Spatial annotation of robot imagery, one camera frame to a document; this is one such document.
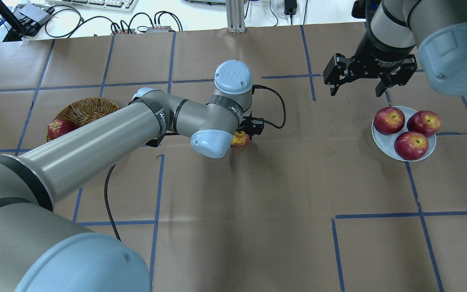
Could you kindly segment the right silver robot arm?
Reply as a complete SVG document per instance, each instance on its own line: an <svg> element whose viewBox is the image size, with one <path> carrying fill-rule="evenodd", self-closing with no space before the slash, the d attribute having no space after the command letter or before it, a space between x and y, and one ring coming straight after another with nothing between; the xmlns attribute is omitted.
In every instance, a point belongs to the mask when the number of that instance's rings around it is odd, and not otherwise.
<svg viewBox="0 0 467 292"><path fill-rule="evenodd" d="M430 87L467 95L467 0L356 0L352 16L366 20L356 52L332 55L323 71L335 96L341 85L378 78L376 96L403 86L419 66Z"/></svg>

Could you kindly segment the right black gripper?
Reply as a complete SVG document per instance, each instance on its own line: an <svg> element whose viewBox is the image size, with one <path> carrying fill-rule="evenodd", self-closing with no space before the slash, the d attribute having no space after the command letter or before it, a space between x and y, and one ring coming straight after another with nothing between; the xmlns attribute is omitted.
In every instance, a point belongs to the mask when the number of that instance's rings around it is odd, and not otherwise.
<svg viewBox="0 0 467 292"><path fill-rule="evenodd" d="M405 85L418 69L413 47L393 47L366 31L351 57L335 53L323 71L324 84L330 95L336 96L339 87L360 78L380 78L375 95L381 97L388 87Z"/></svg>

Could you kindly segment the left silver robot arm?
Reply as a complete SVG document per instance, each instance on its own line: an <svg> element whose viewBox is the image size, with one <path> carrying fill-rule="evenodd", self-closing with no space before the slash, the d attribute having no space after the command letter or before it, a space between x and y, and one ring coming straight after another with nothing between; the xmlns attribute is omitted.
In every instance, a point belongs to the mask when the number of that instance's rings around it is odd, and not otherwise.
<svg viewBox="0 0 467 292"><path fill-rule="evenodd" d="M95 175L167 131L221 158L252 105L242 61L220 64L202 105L141 88L128 106L18 157L0 155L0 292L150 292L145 260L123 242L54 213Z"/></svg>

